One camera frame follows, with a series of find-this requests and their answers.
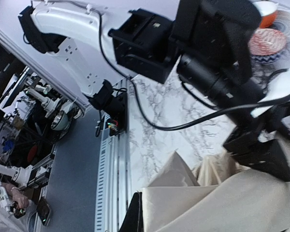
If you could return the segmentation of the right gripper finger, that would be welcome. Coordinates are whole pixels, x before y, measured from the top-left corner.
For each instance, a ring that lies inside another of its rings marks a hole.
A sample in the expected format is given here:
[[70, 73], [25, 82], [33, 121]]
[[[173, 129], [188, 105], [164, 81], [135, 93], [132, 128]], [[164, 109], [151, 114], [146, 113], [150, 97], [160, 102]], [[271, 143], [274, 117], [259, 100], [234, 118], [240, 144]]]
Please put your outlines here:
[[142, 203], [142, 193], [134, 193], [119, 232], [144, 231]]

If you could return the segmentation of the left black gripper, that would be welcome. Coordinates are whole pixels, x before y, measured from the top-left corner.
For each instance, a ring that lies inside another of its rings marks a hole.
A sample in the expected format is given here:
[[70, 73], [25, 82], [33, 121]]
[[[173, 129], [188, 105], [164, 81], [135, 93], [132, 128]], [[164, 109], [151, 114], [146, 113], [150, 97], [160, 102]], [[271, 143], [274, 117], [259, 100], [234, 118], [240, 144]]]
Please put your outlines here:
[[277, 131], [290, 141], [290, 129], [282, 119], [290, 116], [290, 102], [275, 106], [268, 113], [263, 113], [247, 127], [236, 127], [227, 138], [223, 147], [239, 164], [254, 170], [268, 173], [282, 181], [290, 182], [290, 165], [287, 153], [277, 139], [267, 142], [258, 140], [263, 130]]

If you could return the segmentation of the cream and black umbrella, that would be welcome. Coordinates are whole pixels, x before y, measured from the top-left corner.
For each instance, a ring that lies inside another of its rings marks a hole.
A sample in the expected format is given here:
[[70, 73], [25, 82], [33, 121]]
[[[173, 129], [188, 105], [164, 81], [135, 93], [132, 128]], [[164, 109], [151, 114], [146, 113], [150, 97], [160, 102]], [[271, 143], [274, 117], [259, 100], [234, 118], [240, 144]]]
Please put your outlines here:
[[290, 182], [248, 169], [201, 186], [173, 152], [142, 189], [146, 232], [290, 232]]

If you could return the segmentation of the red patterned bowl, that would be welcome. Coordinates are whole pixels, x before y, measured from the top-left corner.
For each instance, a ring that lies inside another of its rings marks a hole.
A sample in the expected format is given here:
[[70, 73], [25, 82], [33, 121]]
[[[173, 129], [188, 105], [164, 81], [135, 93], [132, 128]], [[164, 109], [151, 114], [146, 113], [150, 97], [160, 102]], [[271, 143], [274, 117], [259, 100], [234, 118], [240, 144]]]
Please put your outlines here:
[[261, 65], [278, 61], [287, 44], [287, 37], [276, 29], [257, 29], [248, 47], [251, 59]]

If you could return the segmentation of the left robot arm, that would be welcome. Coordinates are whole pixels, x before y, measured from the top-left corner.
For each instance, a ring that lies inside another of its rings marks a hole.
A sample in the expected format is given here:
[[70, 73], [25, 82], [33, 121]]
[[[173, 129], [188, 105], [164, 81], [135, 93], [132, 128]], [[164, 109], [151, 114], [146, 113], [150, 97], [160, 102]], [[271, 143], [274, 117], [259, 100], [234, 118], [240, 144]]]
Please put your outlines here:
[[224, 143], [238, 163], [290, 182], [287, 153], [277, 140], [262, 143], [262, 131], [277, 131], [290, 140], [282, 119], [290, 116], [290, 93], [272, 100], [253, 82], [248, 42], [261, 15], [247, 0], [182, 0], [175, 20], [144, 9], [99, 10], [70, 0], [43, 0], [27, 6], [18, 19], [28, 43], [61, 61], [81, 92], [97, 109], [122, 125], [126, 106], [104, 82], [95, 90], [85, 63], [69, 58], [63, 43], [76, 39], [99, 50], [109, 66], [122, 66], [159, 83], [176, 68], [190, 84], [215, 104], [214, 112], [170, 127], [177, 131], [226, 115], [236, 128]]

